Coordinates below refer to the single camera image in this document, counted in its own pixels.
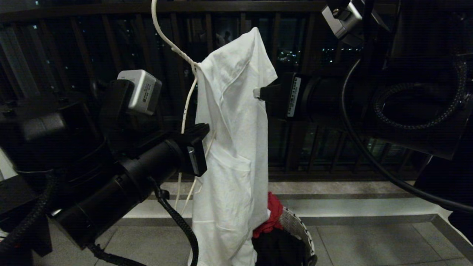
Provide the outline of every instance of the black cloth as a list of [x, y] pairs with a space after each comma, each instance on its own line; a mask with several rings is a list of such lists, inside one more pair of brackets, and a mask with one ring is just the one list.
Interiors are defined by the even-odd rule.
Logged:
[[[433, 157], [415, 186], [445, 199], [473, 205], [473, 116], [453, 160]], [[473, 242], [473, 213], [453, 212], [448, 220]]]
[[258, 253], [256, 266], [307, 265], [306, 245], [286, 231], [275, 228], [252, 241]]

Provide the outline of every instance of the wicker basket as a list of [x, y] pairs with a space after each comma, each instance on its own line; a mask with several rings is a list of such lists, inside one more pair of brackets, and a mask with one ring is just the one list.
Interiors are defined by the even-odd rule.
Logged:
[[292, 235], [299, 237], [306, 245], [306, 259], [308, 266], [314, 266], [317, 263], [317, 256], [315, 255], [314, 243], [310, 232], [307, 230], [304, 223], [291, 210], [284, 207], [282, 215], [279, 217], [279, 222], [284, 227], [284, 230]]

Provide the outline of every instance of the tiled floor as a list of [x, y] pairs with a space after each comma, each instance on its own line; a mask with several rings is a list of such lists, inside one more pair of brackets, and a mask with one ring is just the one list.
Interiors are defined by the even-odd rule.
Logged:
[[[431, 224], [308, 226], [317, 266], [473, 266]], [[54, 252], [36, 266], [108, 266], [80, 251], [51, 225]], [[106, 251], [149, 266], [184, 266], [187, 238], [178, 227], [113, 227], [99, 240]]]

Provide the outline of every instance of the barcode label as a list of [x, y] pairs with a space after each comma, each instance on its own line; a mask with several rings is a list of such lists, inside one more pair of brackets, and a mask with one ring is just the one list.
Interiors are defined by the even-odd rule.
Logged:
[[291, 91], [291, 99], [289, 101], [289, 108], [288, 108], [288, 117], [293, 117], [294, 112], [296, 111], [296, 104], [297, 104], [297, 97], [299, 95], [299, 88], [301, 78], [295, 77], [294, 82], [292, 83], [292, 91]]
[[144, 96], [143, 96], [143, 103], [146, 103], [146, 101], [148, 100], [148, 96], [149, 94], [151, 93], [151, 84], [149, 83], [146, 83], [146, 86], [145, 86], [145, 89], [144, 89]]

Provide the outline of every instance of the black cylinder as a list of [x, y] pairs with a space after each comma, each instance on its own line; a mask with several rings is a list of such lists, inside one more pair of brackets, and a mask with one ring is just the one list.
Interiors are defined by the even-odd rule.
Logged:
[[54, 206], [66, 207], [107, 182], [112, 155], [93, 121], [86, 97], [78, 92], [43, 94], [0, 106], [0, 147], [37, 192], [45, 188], [44, 171], [59, 178]]
[[[409, 79], [407, 75], [398, 75], [400, 73], [398, 70], [388, 71], [390, 77], [381, 79], [382, 82], [369, 82], [355, 76], [349, 84], [346, 102], [353, 126], [362, 136], [378, 138], [451, 160], [473, 109], [473, 103], [465, 100], [464, 105], [448, 119], [428, 129], [395, 128], [375, 115], [373, 109], [375, 96], [396, 84], [395, 80], [413, 82], [416, 79], [414, 76]], [[455, 80], [448, 78], [442, 81], [439, 75], [436, 79], [435, 83], [416, 83], [419, 88], [413, 92], [393, 95], [384, 103], [383, 113], [402, 124], [421, 124], [433, 120], [449, 105], [452, 99], [452, 87], [456, 84]], [[305, 88], [311, 91], [307, 98], [307, 112], [312, 122], [344, 130], [339, 113], [341, 80], [342, 77], [320, 77], [312, 87]]]
[[173, 141], [165, 141], [140, 155], [116, 165], [116, 174], [90, 197], [53, 215], [59, 226], [80, 248], [121, 219], [151, 193], [147, 177], [161, 184], [181, 166], [183, 158]]

